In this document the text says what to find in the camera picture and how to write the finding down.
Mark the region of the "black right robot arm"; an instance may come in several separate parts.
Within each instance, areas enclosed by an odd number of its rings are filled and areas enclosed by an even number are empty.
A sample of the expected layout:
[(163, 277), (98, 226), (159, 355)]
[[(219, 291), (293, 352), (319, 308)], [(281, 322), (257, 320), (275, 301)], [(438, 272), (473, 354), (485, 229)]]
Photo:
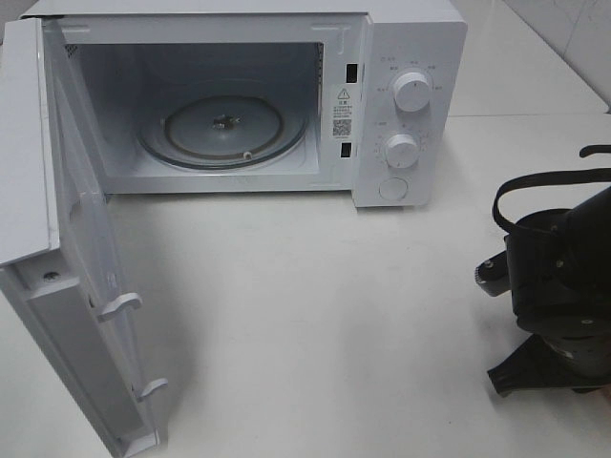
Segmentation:
[(475, 270), (492, 297), (509, 292), (528, 339), (488, 376), (497, 394), (534, 389), (578, 393), (610, 384), (610, 192), (573, 209), (533, 213), (521, 224), (550, 239), (509, 234), (505, 249)]

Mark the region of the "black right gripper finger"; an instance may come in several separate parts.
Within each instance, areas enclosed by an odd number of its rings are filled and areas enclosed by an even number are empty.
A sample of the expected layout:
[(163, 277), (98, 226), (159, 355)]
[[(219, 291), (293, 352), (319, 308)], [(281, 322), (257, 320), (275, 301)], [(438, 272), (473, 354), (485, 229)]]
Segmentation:
[(596, 391), (601, 389), (601, 337), (533, 335), (487, 374), (502, 397), (524, 390)]

